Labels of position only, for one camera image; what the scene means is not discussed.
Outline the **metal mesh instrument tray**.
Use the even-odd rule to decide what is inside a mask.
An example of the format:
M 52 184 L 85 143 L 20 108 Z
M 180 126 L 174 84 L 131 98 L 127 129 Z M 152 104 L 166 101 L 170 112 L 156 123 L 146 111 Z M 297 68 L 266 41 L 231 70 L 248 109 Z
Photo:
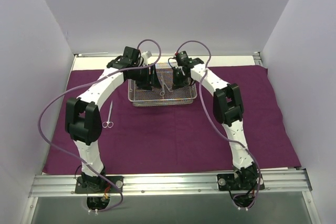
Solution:
M 172 88 L 173 73 L 171 67 L 176 67 L 177 63 L 158 63 L 156 64 L 156 71 L 161 83 L 163 78 L 166 84 Z M 128 81 L 128 99 L 137 107 L 145 106 L 167 106 L 167 105 L 184 105 L 193 103 L 197 98 L 196 85 L 183 87 L 173 90 L 172 93 L 166 92 L 164 97 L 160 96 L 162 88 L 153 88 L 152 90 L 138 89 L 135 81 Z

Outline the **purple cloth wrap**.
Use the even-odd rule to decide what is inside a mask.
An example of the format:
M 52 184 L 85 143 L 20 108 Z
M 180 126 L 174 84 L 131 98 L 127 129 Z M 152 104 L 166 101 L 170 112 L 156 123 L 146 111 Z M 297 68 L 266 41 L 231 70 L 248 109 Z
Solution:
M 299 167 L 300 161 L 286 134 L 282 113 L 260 66 L 214 67 L 213 73 L 240 87 L 244 105 L 244 132 L 249 150 L 261 168 Z M 203 90 L 202 99 L 188 105 L 134 107 L 128 85 L 118 87 L 101 109 L 114 126 L 98 140 L 101 160 L 108 174 L 196 173 L 231 170 L 229 144 L 212 127 L 213 98 Z

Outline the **steel surgical scissors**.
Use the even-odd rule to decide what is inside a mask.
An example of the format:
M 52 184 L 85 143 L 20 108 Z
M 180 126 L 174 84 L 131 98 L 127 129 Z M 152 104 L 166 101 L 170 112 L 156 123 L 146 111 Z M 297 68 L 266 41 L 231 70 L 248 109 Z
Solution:
M 108 117 L 102 123 L 102 127 L 104 129 L 111 129 L 114 126 L 114 123 L 111 121 L 112 109 L 113 109 L 113 101 L 110 102 Z

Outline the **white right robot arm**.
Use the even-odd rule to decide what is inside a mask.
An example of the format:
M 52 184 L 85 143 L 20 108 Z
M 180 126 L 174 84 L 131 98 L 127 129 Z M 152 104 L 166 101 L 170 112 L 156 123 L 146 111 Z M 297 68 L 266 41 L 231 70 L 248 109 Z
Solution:
M 236 187 L 244 189 L 251 183 L 261 183 L 259 165 L 248 150 L 243 128 L 244 106 L 240 88 L 230 84 L 208 69 L 207 64 L 199 58 L 192 59 L 185 52 L 176 53 L 174 59 L 177 67 L 173 67 L 173 87 L 180 88 L 190 79 L 199 83 L 199 97 L 205 88 L 213 96 L 213 115 L 223 127 L 226 136 L 219 135 L 229 142 L 233 166 L 236 173 L 233 182 Z

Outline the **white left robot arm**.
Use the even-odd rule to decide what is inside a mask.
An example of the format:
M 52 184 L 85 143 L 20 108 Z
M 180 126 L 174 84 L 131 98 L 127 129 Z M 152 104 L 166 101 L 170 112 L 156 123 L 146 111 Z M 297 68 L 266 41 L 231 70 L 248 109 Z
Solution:
M 100 158 L 98 138 L 103 129 L 100 109 L 107 98 L 127 80 L 140 89 L 159 88 L 155 66 L 148 63 L 151 52 L 127 52 L 107 64 L 99 78 L 87 90 L 66 102 L 65 130 L 74 141 L 81 160 L 81 178 L 94 192 L 105 188 L 105 167 Z

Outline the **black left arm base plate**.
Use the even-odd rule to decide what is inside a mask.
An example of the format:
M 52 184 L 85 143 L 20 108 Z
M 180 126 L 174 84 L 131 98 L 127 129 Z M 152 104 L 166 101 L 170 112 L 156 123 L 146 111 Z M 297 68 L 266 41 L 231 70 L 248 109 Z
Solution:
M 83 176 L 77 177 L 75 193 L 76 194 L 98 194 L 98 193 L 117 193 L 118 190 L 122 191 L 123 188 L 123 176 L 110 176 L 106 178 L 113 182 L 118 189 L 114 188 L 111 184 L 100 177 L 94 177 L 93 179 L 83 180 Z

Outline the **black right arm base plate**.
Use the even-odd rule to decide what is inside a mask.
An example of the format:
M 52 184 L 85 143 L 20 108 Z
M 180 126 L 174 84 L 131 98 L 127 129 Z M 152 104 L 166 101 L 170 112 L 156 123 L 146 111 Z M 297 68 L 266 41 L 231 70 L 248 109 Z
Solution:
M 259 178 L 256 175 L 247 173 L 217 174 L 217 185 L 219 191 L 249 191 L 256 190 Z

